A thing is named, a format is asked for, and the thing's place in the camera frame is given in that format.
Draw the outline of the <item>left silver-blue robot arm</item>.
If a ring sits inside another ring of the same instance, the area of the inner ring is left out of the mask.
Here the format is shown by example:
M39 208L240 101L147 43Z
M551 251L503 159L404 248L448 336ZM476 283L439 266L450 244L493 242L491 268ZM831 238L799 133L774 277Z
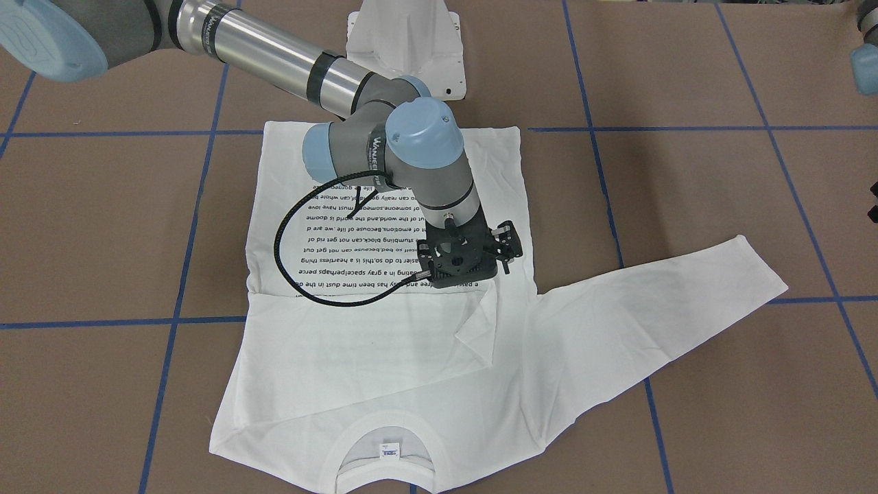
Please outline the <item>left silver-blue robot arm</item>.
M856 26L863 44L850 54L854 84L859 94L877 94L877 1L858 1Z

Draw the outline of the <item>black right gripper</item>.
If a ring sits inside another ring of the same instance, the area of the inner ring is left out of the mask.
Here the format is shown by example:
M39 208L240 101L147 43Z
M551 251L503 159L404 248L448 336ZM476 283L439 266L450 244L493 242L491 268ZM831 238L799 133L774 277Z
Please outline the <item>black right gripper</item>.
M485 213L451 229L426 224L426 238L416 242L420 271L429 273L432 287L455 287L486 281L497 275L497 261L503 272L523 256L523 244L514 222L504 221L491 231Z

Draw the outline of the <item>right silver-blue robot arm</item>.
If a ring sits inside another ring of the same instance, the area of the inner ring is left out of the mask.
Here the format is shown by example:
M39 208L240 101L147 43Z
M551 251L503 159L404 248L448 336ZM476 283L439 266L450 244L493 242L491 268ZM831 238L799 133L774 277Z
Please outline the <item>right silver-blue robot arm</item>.
M220 1L3 1L2 46L57 82L79 82L163 48L207 54L328 110L303 160L324 189L413 191L426 221L420 271L436 288L491 279L523 256L513 222L487 224L448 104L414 76L385 78Z

